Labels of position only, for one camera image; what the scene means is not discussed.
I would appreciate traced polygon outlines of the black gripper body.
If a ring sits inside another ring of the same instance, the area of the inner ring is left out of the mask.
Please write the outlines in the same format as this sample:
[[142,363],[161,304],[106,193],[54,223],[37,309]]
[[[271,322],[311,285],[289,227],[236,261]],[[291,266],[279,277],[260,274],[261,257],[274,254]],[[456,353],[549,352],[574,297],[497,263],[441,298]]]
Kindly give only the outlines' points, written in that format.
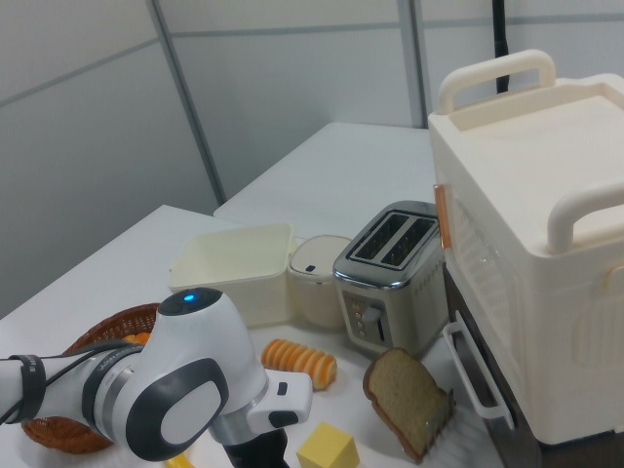
[[286,431],[279,429],[240,445],[226,446],[225,452],[236,468],[288,468],[287,444]]

